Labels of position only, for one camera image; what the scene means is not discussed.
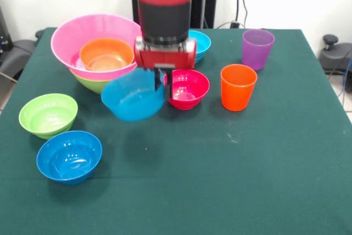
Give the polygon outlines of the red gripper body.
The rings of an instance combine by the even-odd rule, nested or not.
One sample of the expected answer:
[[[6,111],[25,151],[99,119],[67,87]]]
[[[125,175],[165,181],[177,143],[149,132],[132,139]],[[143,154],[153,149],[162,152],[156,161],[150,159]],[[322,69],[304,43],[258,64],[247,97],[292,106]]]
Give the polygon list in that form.
[[[144,69],[193,69],[197,43],[188,38],[176,45],[151,45],[139,36],[135,40],[136,64]]]

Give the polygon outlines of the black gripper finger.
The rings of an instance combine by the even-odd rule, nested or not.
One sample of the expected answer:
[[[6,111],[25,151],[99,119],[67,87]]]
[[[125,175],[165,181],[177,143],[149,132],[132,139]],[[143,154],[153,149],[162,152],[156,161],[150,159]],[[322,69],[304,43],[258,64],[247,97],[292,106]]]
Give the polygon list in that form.
[[[164,95],[166,99],[171,99],[173,97],[173,69],[165,69],[166,81],[164,83]]]
[[[162,71],[159,68],[154,68],[154,82],[155,82],[155,91],[159,89],[162,85]]]

